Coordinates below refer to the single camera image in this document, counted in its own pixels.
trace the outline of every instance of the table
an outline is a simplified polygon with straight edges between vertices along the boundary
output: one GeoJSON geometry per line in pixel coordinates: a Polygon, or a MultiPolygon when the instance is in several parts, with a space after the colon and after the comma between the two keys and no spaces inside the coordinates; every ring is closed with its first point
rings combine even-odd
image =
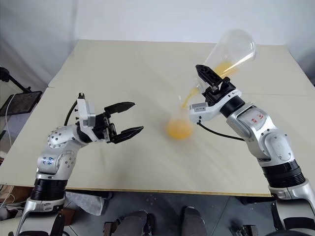
{"type": "MultiPolygon", "coordinates": [[[[197,125],[183,141],[165,133],[178,95],[188,91],[196,75],[194,66],[203,63],[213,46],[80,40],[0,167],[0,183],[33,185],[48,133],[63,124],[78,93],[84,92],[97,114],[113,103],[135,102],[111,120],[119,132],[145,128],[127,142],[81,149],[67,188],[269,196],[268,183],[245,143],[214,136],[197,125]]],[[[256,60],[234,74],[232,82],[245,101],[267,111],[289,135],[304,175],[315,183],[315,88],[285,46],[259,45],[257,50],[256,60]]],[[[236,135],[223,116],[205,125],[236,135]]]]}

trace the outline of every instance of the white cable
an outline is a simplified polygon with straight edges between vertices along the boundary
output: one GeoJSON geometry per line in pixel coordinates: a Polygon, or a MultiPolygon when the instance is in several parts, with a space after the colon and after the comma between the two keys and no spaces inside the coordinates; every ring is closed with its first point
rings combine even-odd
{"type": "Polygon", "coordinates": [[[15,95],[16,95],[16,94],[14,94],[14,95],[12,96],[11,100],[9,101],[9,104],[6,106],[6,111],[5,111],[5,124],[6,124],[6,128],[7,128],[7,130],[8,130],[8,135],[9,135],[9,140],[10,140],[10,145],[11,145],[11,146],[12,146],[12,141],[11,141],[11,135],[10,135],[10,130],[9,130],[9,126],[8,126],[7,113],[8,113],[8,108],[9,108],[9,106],[10,106],[10,104],[11,104],[11,102],[12,102],[12,100],[13,100],[13,98],[14,98],[15,95]]]}
{"type": "Polygon", "coordinates": [[[5,203],[5,201],[8,199],[8,197],[10,196],[12,189],[13,189],[13,185],[11,185],[10,191],[9,191],[8,195],[5,197],[3,203],[1,204],[0,209],[3,206],[3,204],[5,203]]]}

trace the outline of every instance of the grey floor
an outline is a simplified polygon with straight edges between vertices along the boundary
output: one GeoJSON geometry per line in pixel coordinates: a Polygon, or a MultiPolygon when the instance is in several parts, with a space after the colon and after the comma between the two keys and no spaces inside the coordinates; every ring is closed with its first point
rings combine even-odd
{"type": "Polygon", "coordinates": [[[232,236],[232,224],[257,225],[260,236],[274,231],[270,203],[243,205],[235,197],[195,194],[115,192],[101,216],[78,210],[71,228],[78,236],[102,236],[103,224],[144,209],[157,219],[155,235],[179,236],[180,213],[193,206],[201,213],[209,236],[232,236]]]}

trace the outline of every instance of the black cable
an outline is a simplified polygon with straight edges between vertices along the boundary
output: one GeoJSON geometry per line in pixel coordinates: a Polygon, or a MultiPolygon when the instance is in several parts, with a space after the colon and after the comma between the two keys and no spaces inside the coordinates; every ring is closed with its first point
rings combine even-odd
{"type": "Polygon", "coordinates": [[[199,122],[197,122],[198,125],[200,125],[202,128],[204,128],[205,130],[213,133],[213,134],[216,134],[216,135],[219,135],[219,136],[222,136],[222,137],[225,137],[225,138],[229,138],[229,139],[236,139],[236,140],[240,140],[240,141],[245,141],[244,139],[242,138],[238,138],[238,137],[234,137],[234,136],[229,136],[229,135],[226,135],[226,134],[220,134],[216,131],[213,131],[209,128],[207,128],[206,126],[204,126],[203,124],[201,124],[201,120],[199,120],[199,122]]]}
{"type": "Polygon", "coordinates": [[[77,102],[77,100],[75,100],[74,104],[73,104],[72,107],[70,108],[70,111],[68,112],[67,117],[65,118],[64,126],[67,126],[68,121],[69,121],[69,118],[70,118],[70,115],[71,115],[73,109],[75,108],[75,106],[76,106],[77,104],[78,104],[78,102],[77,102]]]}

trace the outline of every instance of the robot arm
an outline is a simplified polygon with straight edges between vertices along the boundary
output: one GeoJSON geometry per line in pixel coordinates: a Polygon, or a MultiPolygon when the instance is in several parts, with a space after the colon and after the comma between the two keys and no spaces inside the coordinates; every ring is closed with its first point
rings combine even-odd
{"type": "Polygon", "coordinates": [[[27,199],[16,235],[61,236],[63,215],[59,213],[65,202],[65,187],[74,168],[80,148],[90,142],[105,140],[120,143],[138,134],[143,126],[130,128],[117,134],[110,122],[113,113],[120,113],[135,105],[122,102],[104,108],[95,115],[92,107],[80,93],[77,99],[78,122],[54,129],[47,145],[37,160],[34,189],[27,199]]]}
{"type": "Polygon", "coordinates": [[[277,230],[298,229],[315,235],[315,194],[298,166],[287,134],[269,115],[252,103],[245,103],[228,77],[221,79],[204,65],[196,66],[199,77],[209,84],[205,103],[190,106],[190,120],[202,122],[219,113],[246,142],[258,160],[276,201],[272,205],[277,230]]]}

